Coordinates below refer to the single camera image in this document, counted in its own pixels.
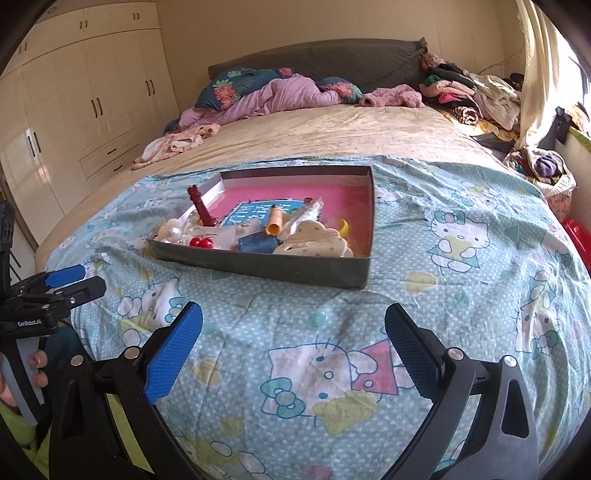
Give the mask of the white clear hair claw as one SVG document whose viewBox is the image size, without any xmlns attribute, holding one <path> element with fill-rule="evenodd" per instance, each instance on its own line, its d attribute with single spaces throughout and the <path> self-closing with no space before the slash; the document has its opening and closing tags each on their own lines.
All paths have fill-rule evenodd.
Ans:
<svg viewBox="0 0 591 480">
<path fill-rule="evenodd" d="M 197 222 L 190 219 L 184 222 L 178 219 L 170 219 L 159 228 L 154 240 L 161 243 L 188 245 L 192 233 L 197 227 Z"/>
</svg>

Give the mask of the red bead earrings card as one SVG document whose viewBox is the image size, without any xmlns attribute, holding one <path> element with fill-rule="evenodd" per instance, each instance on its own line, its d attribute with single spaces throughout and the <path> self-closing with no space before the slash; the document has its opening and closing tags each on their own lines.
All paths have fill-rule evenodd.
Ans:
<svg viewBox="0 0 591 480">
<path fill-rule="evenodd" d="M 214 241 L 209 236 L 194 236 L 189 240 L 188 245 L 193 248 L 213 249 Z"/>
</svg>

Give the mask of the small blue box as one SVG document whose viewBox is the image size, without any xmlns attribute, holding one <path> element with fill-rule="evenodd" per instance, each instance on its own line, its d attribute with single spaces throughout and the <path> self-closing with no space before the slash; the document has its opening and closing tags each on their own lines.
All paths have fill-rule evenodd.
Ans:
<svg viewBox="0 0 591 480">
<path fill-rule="evenodd" d="M 238 239 L 238 250 L 246 253 L 271 254 L 279 245 L 276 237 L 267 235 L 264 230 Z"/>
</svg>

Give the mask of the small clear jewelry bag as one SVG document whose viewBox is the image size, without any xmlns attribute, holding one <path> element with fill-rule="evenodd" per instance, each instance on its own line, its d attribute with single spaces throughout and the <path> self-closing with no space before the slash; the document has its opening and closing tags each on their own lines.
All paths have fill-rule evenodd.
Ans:
<svg viewBox="0 0 591 480">
<path fill-rule="evenodd" d="M 290 213 L 287 223 L 284 224 L 284 229 L 293 232 L 303 221 L 318 221 L 322 214 L 322 208 L 324 208 L 324 201 L 321 197 L 308 201 L 303 207 Z"/>
</svg>

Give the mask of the green sleeve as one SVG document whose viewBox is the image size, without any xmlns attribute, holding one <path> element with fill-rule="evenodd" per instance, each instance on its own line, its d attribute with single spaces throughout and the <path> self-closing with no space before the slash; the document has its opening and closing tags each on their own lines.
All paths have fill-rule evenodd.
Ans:
<svg viewBox="0 0 591 480">
<path fill-rule="evenodd" d="M 141 452 L 129 422 L 123 413 L 119 399 L 115 396 L 109 395 L 108 402 L 115 424 L 119 429 L 119 435 L 131 461 L 135 466 L 150 471 L 149 464 Z M 32 461 L 35 468 L 46 479 L 49 479 L 50 433 L 47 433 L 41 441 L 37 441 L 36 434 L 40 433 L 41 429 L 38 426 L 27 424 L 19 413 L 4 402 L 1 402 L 1 417 L 11 432 L 12 437 L 21 447 L 23 453 Z"/>
</svg>

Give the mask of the peach crumpled garment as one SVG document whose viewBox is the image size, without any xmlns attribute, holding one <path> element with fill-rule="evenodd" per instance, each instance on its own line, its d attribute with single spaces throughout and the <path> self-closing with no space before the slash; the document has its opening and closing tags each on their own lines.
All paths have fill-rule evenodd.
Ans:
<svg viewBox="0 0 591 480">
<path fill-rule="evenodd" d="M 138 170 L 154 163 L 169 159 L 204 144 L 221 130 L 217 123 L 192 126 L 177 133 L 168 133 L 150 142 L 140 157 L 132 162 L 131 169 Z"/>
</svg>

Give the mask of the cream wardrobe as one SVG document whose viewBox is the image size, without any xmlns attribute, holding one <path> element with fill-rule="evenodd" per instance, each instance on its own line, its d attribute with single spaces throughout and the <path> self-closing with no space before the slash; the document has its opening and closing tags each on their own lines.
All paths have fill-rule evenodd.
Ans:
<svg viewBox="0 0 591 480">
<path fill-rule="evenodd" d="M 153 1 L 55 1 L 1 74 L 1 169 L 36 244 L 179 113 Z"/>
</svg>

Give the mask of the basket of clothes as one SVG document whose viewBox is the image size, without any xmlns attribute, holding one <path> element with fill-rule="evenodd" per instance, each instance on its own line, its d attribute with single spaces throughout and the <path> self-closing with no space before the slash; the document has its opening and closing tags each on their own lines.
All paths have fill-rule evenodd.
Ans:
<svg viewBox="0 0 591 480">
<path fill-rule="evenodd" d="M 527 146 L 508 153 L 502 163 L 543 193 L 551 211 L 560 222 L 569 217 L 577 184 L 559 153 Z"/>
</svg>

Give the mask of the grey cardboard box tray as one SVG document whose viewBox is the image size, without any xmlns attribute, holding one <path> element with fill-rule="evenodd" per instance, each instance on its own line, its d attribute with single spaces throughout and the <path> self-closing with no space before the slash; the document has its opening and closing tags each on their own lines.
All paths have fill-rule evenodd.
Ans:
<svg viewBox="0 0 591 480">
<path fill-rule="evenodd" d="M 365 228 L 353 227 L 344 218 L 322 221 L 327 228 L 334 228 L 348 241 L 353 251 L 353 258 L 321 258 L 276 254 L 246 253 L 238 250 L 238 239 L 259 231 L 276 237 L 283 243 L 294 233 L 284 229 L 290 213 L 300 209 L 311 198 L 305 198 L 304 204 L 287 211 L 286 204 L 270 206 L 267 217 L 266 205 L 253 204 L 254 216 L 240 219 L 249 205 L 241 203 L 238 208 L 224 218 L 218 219 L 216 227 L 205 227 L 187 194 L 187 188 L 197 185 L 205 206 L 222 192 L 225 185 L 367 185 L 374 194 L 373 219 Z M 190 182 L 183 189 L 182 201 L 153 229 L 148 238 L 154 255 L 171 262 L 195 267 L 218 270 L 229 273 L 256 276 L 260 278 L 300 283 L 308 285 L 335 287 L 342 289 L 362 289 L 367 285 L 370 273 L 370 250 L 372 250 L 375 220 L 375 189 L 372 170 L 367 165 L 307 165 L 291 167 L 270 167 L 222 171 L 208 178 L 204 183 Z M 159 228 L 170 219 L 181 222 L 190 219 L 197 222 L 194 236 L 209 236 L 214 241 L 213 249 L 193 248 L 189 245 L 161 243 L 155 241 Z"/>
</svg>

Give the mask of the beige bed cover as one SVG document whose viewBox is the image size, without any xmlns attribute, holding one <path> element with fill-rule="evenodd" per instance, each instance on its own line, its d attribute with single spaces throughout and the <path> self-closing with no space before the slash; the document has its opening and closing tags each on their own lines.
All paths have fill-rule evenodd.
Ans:
<svg viewBox="0 0 591 480">
<path fill-rule="evenodd" d="M 125 168 L 109 179 L 60 220 L 37 249 L 35 267 L 42 270 L 51 253 L 78 227 L 150 174 L 284 158 L 372 155 L 504 168 L 493 154 L 430 107 L 335 105 L 240 120 L 221 127 L 193 150 L 137 170 Z"/>
</svg>

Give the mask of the purple crumpled quilt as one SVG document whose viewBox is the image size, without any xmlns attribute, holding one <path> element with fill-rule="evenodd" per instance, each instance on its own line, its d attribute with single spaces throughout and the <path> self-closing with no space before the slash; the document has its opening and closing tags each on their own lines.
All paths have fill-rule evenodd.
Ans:
<svg viewBox="0 0 591 480">
<path fill-rule="evenodd" d="M 212 108 L 189 108 L 178 119 L 171 121 L 165 127 L 164 133 L 179 132 L 194 126 L 209 124 L 224 126 L 238 120 L 273 113 L 323 108 L 344 102 L 344 98 L 338 92 L 323 91 L 311 78 L 295 74 L 290 78 L 271 80 L 262 89 L 242 97 L 223 111 Z"/>
</svg>

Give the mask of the pile of clothes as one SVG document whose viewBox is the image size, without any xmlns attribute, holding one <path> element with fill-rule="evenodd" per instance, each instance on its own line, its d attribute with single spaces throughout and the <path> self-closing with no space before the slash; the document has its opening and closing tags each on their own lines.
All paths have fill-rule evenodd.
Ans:
<svg viewBox="0 0 591 480">
<path fill-rule="evenodd" d="M 434 53 L 422 56 L 420 93 L 426 104 L 468 127 L 473 136 L 493 134 L 502 141 L 520 137 L 523 76 L 481 75 Z"/>
</svg>

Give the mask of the pink fuzzy garment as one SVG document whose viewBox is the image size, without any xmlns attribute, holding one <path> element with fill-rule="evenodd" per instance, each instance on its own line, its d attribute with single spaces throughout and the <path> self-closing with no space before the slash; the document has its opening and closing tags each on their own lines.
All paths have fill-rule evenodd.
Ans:
<svg viewBox="0 0 591 480">
<path fill-rule="evenodd" d="M 363 107 L 425 107 L 421 93 L 407 84 L 392 88 L 377 88 L 363 94 L 359 105 Z"/>
</svg>

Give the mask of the cream curtain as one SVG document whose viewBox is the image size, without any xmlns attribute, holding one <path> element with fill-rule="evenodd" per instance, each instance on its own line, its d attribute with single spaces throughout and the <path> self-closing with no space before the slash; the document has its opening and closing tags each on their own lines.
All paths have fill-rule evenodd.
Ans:
<svg viewBox="0 0 591 480">
<path fill-rule="evenodd" d="M 534 146 L 549 132 L 555 109 L 569 108 L 581 93 L 573 51 L 540 7 L 517 3 L 525 39 L 525 74 L 521 92 L 518 146 Z"/>
</svg>

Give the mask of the dark grey headboard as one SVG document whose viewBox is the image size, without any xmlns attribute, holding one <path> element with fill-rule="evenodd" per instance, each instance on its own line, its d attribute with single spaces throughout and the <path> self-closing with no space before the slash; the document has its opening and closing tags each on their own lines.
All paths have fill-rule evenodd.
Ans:
<svg viewBox="0 0 591 480">
<path fill-rule="evenodd" d="M 407 84 L 418 88 L 425 79 L 422 56 L 428 43 L 375 38 L 334 39 L 298 43 L 252 53 L 208 67 L 208 77 L 246 67 L 276 69 L 290 67 L 315 80 L 341 77 L 356 84 L 363 93 L 377 88 Z"/>
</svg>

